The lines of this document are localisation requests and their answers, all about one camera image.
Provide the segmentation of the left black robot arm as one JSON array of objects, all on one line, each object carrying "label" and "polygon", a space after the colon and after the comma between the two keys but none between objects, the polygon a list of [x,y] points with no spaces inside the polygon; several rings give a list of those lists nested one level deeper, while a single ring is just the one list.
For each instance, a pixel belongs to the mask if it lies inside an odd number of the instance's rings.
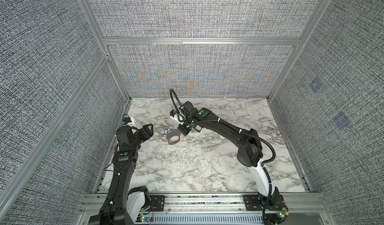
[{"label": "left black robot arm", "polygon": [[91,216],[89,225],[133,225],[150,197],[144,188],[129,192],[141,144],[154,135],[153,124],[138,129],[129,125],[116,130],[119,149],[113,157],[113,178],[106,199],[97,215]]}]

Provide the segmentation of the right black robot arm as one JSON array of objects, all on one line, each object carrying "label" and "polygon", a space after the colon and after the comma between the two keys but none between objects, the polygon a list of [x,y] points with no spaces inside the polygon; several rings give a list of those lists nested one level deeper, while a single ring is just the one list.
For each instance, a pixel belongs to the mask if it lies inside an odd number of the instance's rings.
[{"label": "right black robot arm", "polygon": [[254,129],[239,128],[207,108],[198,110],[189,101],[180,108],[173,109],[170,117],[179,123],[178,129],[183,135],[188,135],[197,127],[211,130],[226,138],[238,148],[237,159],[249,168],[262,200],[269,200],[270,204],[277,201],[279,189],[272,183],[266,169],[266,164],[276,158],[276,151],[266,140],[259,137]]}]

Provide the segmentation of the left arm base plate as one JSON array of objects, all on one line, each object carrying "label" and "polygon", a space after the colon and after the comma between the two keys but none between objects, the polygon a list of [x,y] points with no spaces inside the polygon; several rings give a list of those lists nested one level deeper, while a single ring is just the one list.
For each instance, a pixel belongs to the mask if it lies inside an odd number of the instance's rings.
[{"label": "left arm base plate", "polygon": [[163,212],[165,207],[165,196],[164,195],[150,195],[149,202],[144,205],[144,212]]}]

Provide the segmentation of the aluminium enclosure frame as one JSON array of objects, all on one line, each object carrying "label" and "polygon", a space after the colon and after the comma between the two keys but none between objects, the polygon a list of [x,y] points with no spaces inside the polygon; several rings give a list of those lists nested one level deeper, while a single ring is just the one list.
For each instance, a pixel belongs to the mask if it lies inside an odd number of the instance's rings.
[{"label": "aluminium enclosure frame", "polygon": [[98,45],[100,46],[103,55],[98,60],[98,63],[86,76],[76,92],[70,97],[68,103],[63,107],[57,118],[47,129],[41,137],[37,145],[27,159],[20,166],[19,170],[15,173],[14,177],[6,185],[1,194],[1,217],[3,218],[16,199],[22,192],[23,188],[35,172],[36,168],[47,154],[53,141],[57,138],[60,131],[63,129],[71,115],[74,113],[77,106],[80,104],[85,93],[88,91],[91,84],[99,74],[104,65],[109,65],[112,75],[120,89],[123,97],[128,100],[129,92],[127,86],[124,84],[121,73],[119,72],[116,63],[113,61],[112,56],[109,55],[108,46],[116,44],[150,44],[150,45],[294,45],[296,49],[292,51],[290,58],[278,78],[274,82],[269,96],[273,97],[280,88],[283,80],[286,78],[289,69],[292,67],[294,60],[302,52],[305,44],[309,40],[314,28],[317,26],[320,18],[324,14],[331,0],[319,0],[311,18],[309,19],[303,34],[297,39],[288,38],[130,38],[130,37],[117,37],[117,38],[104,38],[96,19],[92,14],[89,2],[87,0],[78,0],[82,12],[89,20],[91,29],[96,37]]}]

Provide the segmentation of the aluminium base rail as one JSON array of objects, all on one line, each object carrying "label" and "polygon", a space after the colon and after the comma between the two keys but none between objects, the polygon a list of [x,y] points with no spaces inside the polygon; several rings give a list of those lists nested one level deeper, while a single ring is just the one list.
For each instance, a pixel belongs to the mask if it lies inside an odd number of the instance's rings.
[{"label": "aluminium base rail", "polygon": [[243,195],[257,193],[159,192],[164,195],[163,212],[144,212],[135,225],[261,225],[263,216],[272,225],[335,225],[336,219],[319,193],[281,193],[287,208],[281,211],[247,211]]}]

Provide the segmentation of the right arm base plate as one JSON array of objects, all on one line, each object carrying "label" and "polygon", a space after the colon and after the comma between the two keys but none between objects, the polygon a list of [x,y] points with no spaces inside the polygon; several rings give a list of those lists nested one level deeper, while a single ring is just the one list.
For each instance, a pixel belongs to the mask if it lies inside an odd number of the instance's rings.
[{"label": "right arm base plate", "polygon": [[[267,198],[259,196],[258,194],[243,195],[243,201],[247,211],[262,211],[266,204]],[[287,204],[281,194],[272,195],[270,203],[267,206],[267,211],[281,211],[283,208],[287,208]]]}]

